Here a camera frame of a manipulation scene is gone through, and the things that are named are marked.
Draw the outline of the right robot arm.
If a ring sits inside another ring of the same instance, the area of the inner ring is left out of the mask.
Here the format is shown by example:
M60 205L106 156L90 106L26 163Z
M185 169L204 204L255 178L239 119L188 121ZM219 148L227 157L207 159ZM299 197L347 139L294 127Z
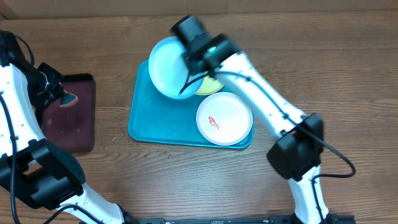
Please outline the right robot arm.
M178 36L182 54L195 80L216 78L250 107L269 131L274 145L267 153L273 169L288 180L294 197L293 223L354 223L352 217L332 215L325 205L320 179L320 155L324 149L345 161L355 175L353 163L324 141L323 120L306 115L281 96L255 69L248 56L226 35L210 37L202 32Z

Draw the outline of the green and red sponge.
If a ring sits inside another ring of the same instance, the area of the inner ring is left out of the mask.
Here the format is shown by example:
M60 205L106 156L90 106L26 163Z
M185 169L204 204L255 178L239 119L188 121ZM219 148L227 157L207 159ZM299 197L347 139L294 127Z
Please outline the green and red sponge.
M77 102L78 102L78 97L73 93L70 93L65 90L60 98L60 107L68 108L75 105Z

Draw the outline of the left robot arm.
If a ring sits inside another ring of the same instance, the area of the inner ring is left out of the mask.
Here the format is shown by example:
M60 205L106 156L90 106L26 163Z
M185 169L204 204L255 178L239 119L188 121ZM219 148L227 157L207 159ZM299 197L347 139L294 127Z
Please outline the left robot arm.
M1 187L10 193L14 223L16 200L33 209L46 208L77 217L82 223L137 223L87 183L79 162L51 143L41 128L44 109L56 100L62 107L78 101L62 86L63 75L46 63L27 60L22 38L1 31Z

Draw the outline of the light blue plate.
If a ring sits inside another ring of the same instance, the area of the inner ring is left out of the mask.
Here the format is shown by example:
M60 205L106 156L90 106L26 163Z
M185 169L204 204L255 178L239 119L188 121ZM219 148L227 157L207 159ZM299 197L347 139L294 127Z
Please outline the light blue plate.
M185 51L179 39L171 36L158 42L149 57L149 75L154 86L161 94L174 100L184 100L193 96L204 80L197 80L180 93L186 81L189 82L201 75L198 73L188 76L189 71L182 58Z

